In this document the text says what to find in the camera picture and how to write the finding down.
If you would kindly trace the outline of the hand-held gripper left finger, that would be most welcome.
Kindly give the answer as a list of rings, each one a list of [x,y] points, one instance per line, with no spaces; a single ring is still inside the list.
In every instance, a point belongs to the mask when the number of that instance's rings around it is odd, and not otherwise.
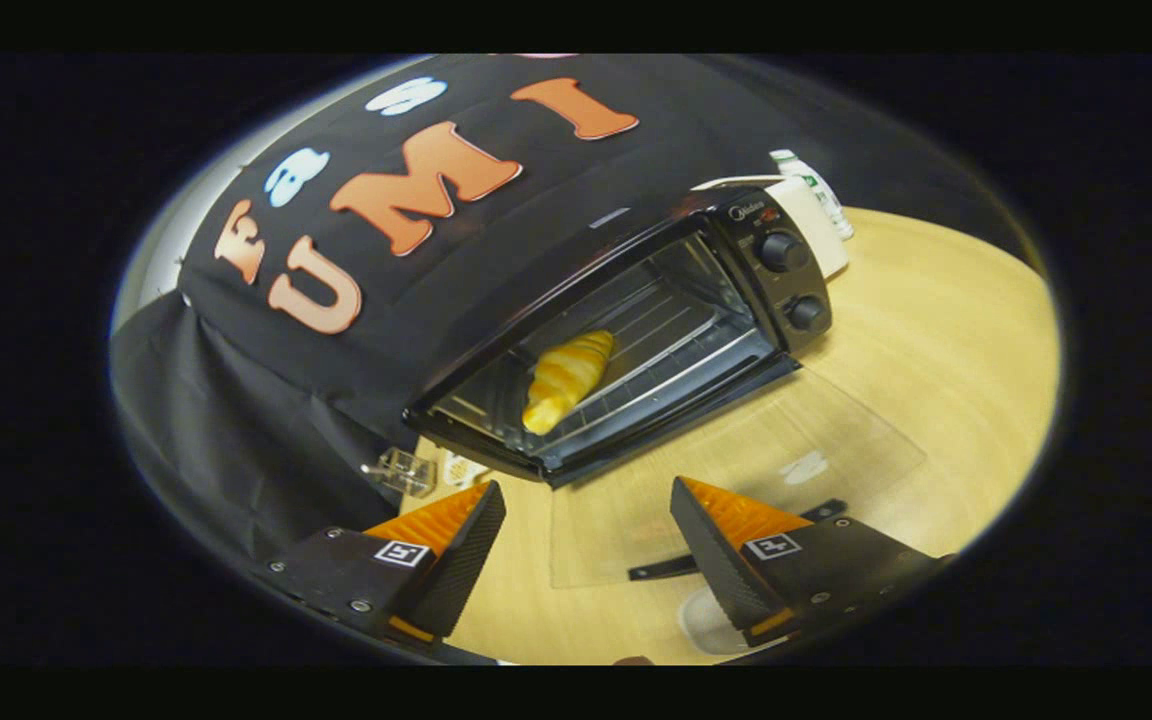
[[[484,482],[366,530],[324,528],[256,577],[349,632],[434,651],[456,629],[506,514],[502,488]]]

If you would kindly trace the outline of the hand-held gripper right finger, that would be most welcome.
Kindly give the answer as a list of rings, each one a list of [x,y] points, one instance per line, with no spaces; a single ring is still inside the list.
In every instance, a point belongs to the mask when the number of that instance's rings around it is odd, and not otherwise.
[[[689,477],[669,511],[719,609],[751,647],[859,623],[950,564],[861,520],[776,509]]]

